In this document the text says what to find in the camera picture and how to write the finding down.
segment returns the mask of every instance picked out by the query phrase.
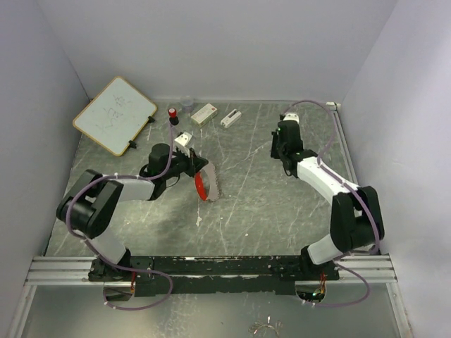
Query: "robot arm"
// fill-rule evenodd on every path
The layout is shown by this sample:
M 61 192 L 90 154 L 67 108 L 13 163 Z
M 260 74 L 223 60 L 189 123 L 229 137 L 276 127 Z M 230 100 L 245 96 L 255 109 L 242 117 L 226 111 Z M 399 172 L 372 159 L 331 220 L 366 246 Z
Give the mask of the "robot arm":
M 304 149 L 298 116 L 288 113 L 281 119 L 278 129 L 273 132 L 271 157 L 280 159 L 288 176 L 294 176 L 308 183 L 332 207 L 329 233 L 303 248 L 302 259 L 308 264 L 320 265 L 353 249 L 374 243 L 374 233 L 369 219 L 344 183 L 363 199 L 376 221 L 379 237 L 382 239 L 384 229 L 376 190 L 372 187 L 360 187 L 322 163 L 321 166 L 339 177 L 342 184 L 334 180 L 319 167 L 318 154 Z
M 194 177 L 209 162 L 198 157 L 188 147 L 191 135 L 182 133 L 175 140 L 176 151 L 169 154 L 169 145 L 156 144 L 149 154 L 149 162 L 142 167 L 141 177 L 151 177 L 163 172 L 171 155 L 171 166 L 163 177 L 149 180 L 104 180 L 86 192 L 74 205 L 70 222 L 75 231 L 83 233 L 87 241 L 109 261 L 122 266 L 130 265 L 130 251 L 108 228 L 116 205 L 122 201 L 153 201 L 166 189 L 166 181 L 185 173 Z M 64 196 L 56 212 L 65 221 L 69 203 L 89 183 L 102 176 L 94 170 L 86 170 Z

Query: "small white box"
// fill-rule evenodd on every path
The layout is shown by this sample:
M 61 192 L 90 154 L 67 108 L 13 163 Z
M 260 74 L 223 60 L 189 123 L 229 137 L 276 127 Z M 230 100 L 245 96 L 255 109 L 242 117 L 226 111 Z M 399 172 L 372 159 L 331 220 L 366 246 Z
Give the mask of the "small white box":
M 217 113 L 218 109 L 216 107 L 213 107 L 211 104 L 206 104 L 191 116 L 191 120 L 199 127 L 202 127 L 214 118 Z
M 229 128 L 236 120 L 241 117 L 241 112 L 233 109 L 225 118 L 221 120 L 221 125 L 227 129 Z

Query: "whiteboard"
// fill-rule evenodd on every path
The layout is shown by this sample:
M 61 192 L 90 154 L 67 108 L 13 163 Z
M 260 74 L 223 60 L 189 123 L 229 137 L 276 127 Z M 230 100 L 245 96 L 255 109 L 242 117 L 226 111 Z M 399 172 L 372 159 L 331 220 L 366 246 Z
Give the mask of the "whiteboard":
M 115 77 L 78 114 L 73 126 L 115 156 L 121 156 L 156 106 L 122 77 Z

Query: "metal extrusion rail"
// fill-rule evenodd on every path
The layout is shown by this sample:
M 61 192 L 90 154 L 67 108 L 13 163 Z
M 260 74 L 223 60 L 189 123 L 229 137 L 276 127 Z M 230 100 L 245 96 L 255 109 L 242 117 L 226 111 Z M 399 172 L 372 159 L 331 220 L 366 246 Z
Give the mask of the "metal extrusion rail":
M 109 287 L 128 286 L 130 282 L 90 282 L 87 274 L 94 257 L 35 257 L 25 280 L 25 286 L 60 285 Z M 357 271 L 369 283 L 395 283 L 396 275 L 388 255 L 386 256 L 350 256 L 340 264 Z M 340 279 L 328 281 L 330 284 L 361 283 L 354 275 L 339 269 Z M 299 281 L 296 285 L 317 284 L 318 281 Z

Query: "clear plastic cup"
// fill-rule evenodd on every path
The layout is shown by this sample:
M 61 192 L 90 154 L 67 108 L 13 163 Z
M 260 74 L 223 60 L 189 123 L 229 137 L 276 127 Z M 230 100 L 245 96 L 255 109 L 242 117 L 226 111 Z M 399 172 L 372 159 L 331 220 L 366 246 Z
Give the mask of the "clear plastic cup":
M 182 112 L 191 114 L 191 112 L 194 110 L 194 99 L 187 95 L 182 96 L 180 98 L 180 104 L 182 105 Z

